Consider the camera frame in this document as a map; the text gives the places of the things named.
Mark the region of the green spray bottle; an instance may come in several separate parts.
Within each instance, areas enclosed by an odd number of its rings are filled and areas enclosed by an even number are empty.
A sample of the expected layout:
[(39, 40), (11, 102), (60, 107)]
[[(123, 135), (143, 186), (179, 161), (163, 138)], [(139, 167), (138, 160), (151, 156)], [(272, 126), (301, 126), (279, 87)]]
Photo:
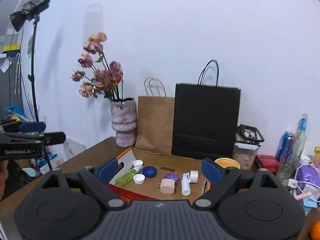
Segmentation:
[(115, 185), (118, 187), (123, 187), (128, 182), (130, 182), (133, 179), (133, 177), (142, 170), (142, 168), (142, 165), (139, 165), (129, 169), (123, 175), (115, 179)]

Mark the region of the white tape roll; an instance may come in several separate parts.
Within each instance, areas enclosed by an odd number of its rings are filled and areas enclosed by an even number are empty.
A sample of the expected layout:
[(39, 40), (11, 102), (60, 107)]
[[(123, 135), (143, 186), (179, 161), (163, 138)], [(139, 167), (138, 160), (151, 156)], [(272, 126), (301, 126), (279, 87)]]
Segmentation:
[(189, 179), (191, 183), (196, 184), (198, 182), (198, 178), (199, 178), (199, 172), (197, 170), (191, 170), (189, 172)]

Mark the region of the white jar lid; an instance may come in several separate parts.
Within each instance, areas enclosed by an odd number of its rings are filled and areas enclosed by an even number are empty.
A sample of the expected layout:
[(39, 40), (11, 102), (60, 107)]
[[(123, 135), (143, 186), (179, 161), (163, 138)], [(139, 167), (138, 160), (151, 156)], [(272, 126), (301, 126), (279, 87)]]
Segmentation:
[(143, 174), (136, 174), (133, 176), (133, 181), (136, 184), (143, 184), (145, 182), (145, 176)]

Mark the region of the white bottle cap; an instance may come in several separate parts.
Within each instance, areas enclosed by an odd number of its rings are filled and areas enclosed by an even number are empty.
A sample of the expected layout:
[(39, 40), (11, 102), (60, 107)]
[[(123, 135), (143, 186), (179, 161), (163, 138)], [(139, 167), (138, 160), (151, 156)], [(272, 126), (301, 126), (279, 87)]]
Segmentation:
[(140, 170), (143, 168), (144, 162), (142, 160), (135, 160), (133, 162), (133, 166), (139, 168)]

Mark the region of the purple gear lid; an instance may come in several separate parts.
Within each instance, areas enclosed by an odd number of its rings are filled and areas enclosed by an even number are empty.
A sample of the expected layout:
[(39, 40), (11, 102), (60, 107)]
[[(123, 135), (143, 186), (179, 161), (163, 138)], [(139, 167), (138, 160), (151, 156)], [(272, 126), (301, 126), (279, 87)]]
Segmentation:
[(180, 178), (178, 176), (178, 174), (174, 173), (174, 172), (169, 172), (169, 173), (166, 173), (164, 176), (163, 176), (164, 179), (172, 179), (175, 181), (175, 183), (178, 183), (180, 181)]

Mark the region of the blue gear lid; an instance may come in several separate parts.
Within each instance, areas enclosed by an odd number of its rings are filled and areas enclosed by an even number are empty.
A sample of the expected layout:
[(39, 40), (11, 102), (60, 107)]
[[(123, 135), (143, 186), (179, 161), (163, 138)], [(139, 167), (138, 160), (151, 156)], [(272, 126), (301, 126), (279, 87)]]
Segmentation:
[(157, 168), (154, 166), (145, 166), (142, 169), (142, 173), (146, 178), (153, 178), (157, 175)]

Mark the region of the pink power adapter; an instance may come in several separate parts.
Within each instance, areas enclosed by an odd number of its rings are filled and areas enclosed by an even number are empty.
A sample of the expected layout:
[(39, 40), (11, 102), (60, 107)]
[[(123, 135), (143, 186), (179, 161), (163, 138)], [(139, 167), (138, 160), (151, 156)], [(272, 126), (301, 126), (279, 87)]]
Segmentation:
[(162, 179), (160, 183), (157, 184), (160, 193), (163, 194), (174, 194), (176, 191), (176, 181), (174, 179)]

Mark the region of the small white spray bottle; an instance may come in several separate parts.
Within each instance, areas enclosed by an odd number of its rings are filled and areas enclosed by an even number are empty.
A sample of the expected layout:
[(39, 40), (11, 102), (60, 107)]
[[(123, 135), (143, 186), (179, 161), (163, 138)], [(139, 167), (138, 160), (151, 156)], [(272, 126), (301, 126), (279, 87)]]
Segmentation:
[(190, 184), (191, 180), (189, 173), (184, 173), (181, 180), (181, 194), (183, 196), (188, 196), (191, 194)]

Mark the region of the red cardboard box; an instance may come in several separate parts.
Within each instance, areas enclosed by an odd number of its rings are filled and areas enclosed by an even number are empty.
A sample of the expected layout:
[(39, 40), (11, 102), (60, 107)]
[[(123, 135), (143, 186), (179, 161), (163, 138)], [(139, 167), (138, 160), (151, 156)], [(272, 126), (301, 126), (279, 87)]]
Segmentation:
[[(193, 203), (197, 198), (206, 193), (210, 189), (210, 183), (201, 172), (201, 161), (197, 159), (177, 157), (174, 155), (162, 155), (145, 152), (137, 148), (128, 148), (119, 156), (117, 160), (119, 164), (124, 164), (124, 167), (117, 173), (117, 176), (124, 174), (132, 167), (134, 160), (142, 160), (144, 167), (153, 166), (157, 170), (155, 177), (146, 178), (144, 183), (136, 184), (134, 181), (129, 181), (123, 187), (115, 185), (115, 179), (112, 179), (107, 187), (118, 194), (126, 203), (132, 200), (179, 200), (187, 199)], [(175, 187), (173, 194), (164, 194), (160, 192), (158, 185), (161, 183), (163, 176), (168, 172), (176, 173), (179, 178), (182, 178), (184, 173), (190, 171), (198, 171), (197, 183), (190, 184), (191, 194), (183, 196), (181, 194), (181, 182)]]

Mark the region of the red book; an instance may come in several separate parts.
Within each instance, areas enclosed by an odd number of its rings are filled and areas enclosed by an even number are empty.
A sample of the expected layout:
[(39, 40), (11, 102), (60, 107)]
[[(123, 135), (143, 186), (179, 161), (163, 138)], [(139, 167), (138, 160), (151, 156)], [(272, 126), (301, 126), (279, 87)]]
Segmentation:
[(254, 160), (257, 168), (265, 168), (271, 171), (273, 174), (278, 172), (279, 162), (275, 157), (271, 155), (257, 154)]

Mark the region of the clear glass bottle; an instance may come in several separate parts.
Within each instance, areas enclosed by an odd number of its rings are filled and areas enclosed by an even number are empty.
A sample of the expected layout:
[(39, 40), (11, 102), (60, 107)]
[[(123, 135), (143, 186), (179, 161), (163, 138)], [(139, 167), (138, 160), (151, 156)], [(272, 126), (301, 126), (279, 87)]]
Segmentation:
[(279, 181), (284, 181), (293, 175), (300, 163), (306, 143), (306, 127), (308, 123), (308, 114), (304, 113), (299, 121), (299, 126), (296, 134), (291, 137), (289, 146), (285, 147), (286, 152), (281, 154), (280, 165), (276, 177)]

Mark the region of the blue soda can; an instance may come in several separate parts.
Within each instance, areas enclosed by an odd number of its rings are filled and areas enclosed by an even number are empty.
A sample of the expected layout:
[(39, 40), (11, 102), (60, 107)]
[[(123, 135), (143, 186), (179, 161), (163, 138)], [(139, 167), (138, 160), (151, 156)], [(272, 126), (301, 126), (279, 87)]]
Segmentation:
[(276, 152), (276, 160), (281, 163), (285, 161), (290, 154), (292, 153), (293, 141), (295, 135), (291, 132), (285, 132), (280, 139), (277, 152)]

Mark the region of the brown paper bag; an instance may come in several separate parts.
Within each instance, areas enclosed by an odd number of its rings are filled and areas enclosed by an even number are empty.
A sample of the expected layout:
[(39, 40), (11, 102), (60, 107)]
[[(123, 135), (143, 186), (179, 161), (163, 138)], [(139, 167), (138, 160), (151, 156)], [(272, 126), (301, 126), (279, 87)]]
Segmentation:
[(171, 154), (175, 98), (167, 96), (161, 80), (144, 80), (145, 96), (138, 97), (136, 148), (155, 154)]

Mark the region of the black studio light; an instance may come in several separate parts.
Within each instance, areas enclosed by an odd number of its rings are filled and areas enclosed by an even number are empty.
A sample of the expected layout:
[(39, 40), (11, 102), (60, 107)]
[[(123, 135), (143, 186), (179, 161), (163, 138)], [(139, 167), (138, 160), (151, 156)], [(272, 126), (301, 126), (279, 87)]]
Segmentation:
[(41, 12), (49, 8), (50, 0), (31, 0), (24, 5), (20, 11), (9, 15), (13, 28), (18, 33), (23, 27), (25, 21), (39, 19)]

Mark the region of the white wall heater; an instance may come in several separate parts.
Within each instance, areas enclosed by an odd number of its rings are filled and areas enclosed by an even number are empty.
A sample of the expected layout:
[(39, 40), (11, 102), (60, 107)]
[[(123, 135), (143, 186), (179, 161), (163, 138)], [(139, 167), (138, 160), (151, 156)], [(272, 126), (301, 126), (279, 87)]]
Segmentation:
[(73, 140), (69, 137), (67, 137), (65, 142), (63, 143), (63, 151), (65, 153), (66, 160), (72, 159), (78, 154), (84, 152), (85, 150), (86, 150), (85, 144), (78, 142), (76, 140)]

